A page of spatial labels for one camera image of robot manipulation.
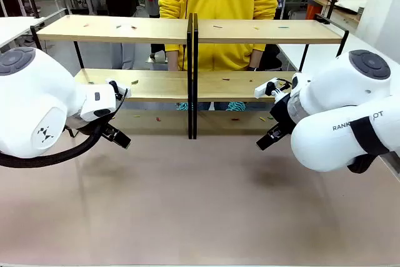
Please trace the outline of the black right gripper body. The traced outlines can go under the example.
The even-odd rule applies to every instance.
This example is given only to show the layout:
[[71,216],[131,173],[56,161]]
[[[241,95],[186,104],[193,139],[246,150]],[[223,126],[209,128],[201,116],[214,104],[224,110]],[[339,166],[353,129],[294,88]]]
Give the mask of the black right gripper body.
[[296,126],[288,112],[288,101],[290,95],[280,99],[271,109],[270,114],[276,120],[277,124],[272,128],[274,132],[279,134],[291,134]]

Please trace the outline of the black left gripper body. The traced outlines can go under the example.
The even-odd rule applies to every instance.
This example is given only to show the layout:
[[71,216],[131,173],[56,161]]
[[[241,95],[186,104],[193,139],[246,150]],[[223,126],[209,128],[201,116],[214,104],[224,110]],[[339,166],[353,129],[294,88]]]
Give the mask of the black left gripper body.
[[102,127],[102,136],[106,139],[114,139],[117,135],[117,129],[109,123]]

